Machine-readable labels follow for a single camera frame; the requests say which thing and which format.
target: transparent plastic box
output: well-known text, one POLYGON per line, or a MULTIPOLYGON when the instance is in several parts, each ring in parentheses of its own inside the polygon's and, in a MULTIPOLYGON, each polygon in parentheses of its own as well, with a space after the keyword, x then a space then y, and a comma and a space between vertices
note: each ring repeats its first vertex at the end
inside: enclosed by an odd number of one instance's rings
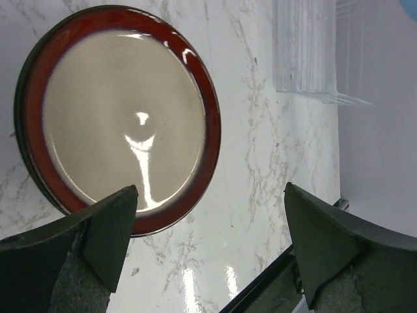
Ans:
MULTIPOLYGON (((348 77, 347 88, 345 84, 337 84, 339 80, 336 70, 336 24, 348 23, 352 31, 356 31, 354 28, 358 26, 353 23, 350 25, 349 21, 363 14, 363 9, 364 0, 276 0, 276 90, 319 98, 330 104, 371 105, 358 95, 349 94, 349 81, 360 82, 361 72, 356 71, 353 73, 356 76, 348 77)), ((358 55, 349 54, 350 49, 357 46, 355 42, 351 42, 349 34, 343 40, 348 59, 343 75, 349 75, 349 58, 360 58, 361 55, 360 52, 358 55)))

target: white wall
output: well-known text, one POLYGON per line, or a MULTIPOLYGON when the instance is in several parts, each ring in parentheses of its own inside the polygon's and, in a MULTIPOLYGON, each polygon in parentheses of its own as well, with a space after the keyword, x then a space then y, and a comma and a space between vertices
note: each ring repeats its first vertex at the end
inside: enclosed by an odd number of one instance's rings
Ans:
MULTIPOLYGON (((351 213, 417 237, 417 23, 399 0, 364 2, 364 19, 353 18, 350 33, 365 33, 363 75, 351 75, 350 88, 376 108, 339 107, 341 193, 351 213)), ((339 33, 347 26, 338 25, 339 33)), ((347 50, 338 40, 343 87, 347 50)), ((349 68, 361 70, 355 62, 349 68)))

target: blue object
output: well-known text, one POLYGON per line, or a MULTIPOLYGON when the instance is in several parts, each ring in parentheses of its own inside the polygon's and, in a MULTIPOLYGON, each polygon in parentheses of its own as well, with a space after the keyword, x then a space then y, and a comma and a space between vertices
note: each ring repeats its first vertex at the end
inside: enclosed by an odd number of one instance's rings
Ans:
POLYGON ((417 0, 399 0, 405 12, 417 22, 417 0))

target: marble countertop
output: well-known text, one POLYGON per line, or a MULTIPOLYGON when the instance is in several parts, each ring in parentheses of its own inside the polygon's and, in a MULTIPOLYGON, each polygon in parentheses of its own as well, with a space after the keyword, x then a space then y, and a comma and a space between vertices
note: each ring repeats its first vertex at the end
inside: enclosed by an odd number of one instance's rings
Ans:
MULTIPOLYGON (((108 312, 218 312, 290 244, 286 182, 339 198, 338 111, 279 95, 272 84, 272 0, 109 1, 176 27, 212 76, 222 147, 193 211, 132 239, 108 312)), ((62 217, 37 190, 14 138, 13 97, 30 49, 57 22, 95 0, 0 3, 0 238, 62 217)))

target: ceramic plate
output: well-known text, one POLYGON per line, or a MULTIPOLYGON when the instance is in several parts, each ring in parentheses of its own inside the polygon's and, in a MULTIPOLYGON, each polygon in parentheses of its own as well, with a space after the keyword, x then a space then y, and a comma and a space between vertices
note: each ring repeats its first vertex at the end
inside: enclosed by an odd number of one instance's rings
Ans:
POLYGON ((15 125, 30 174, 65 213, 136 185, 133 235, 184 217, 220 148, 197 52, 156 16, 122 6, 80 11, 42 37, 20 74, 15 125))

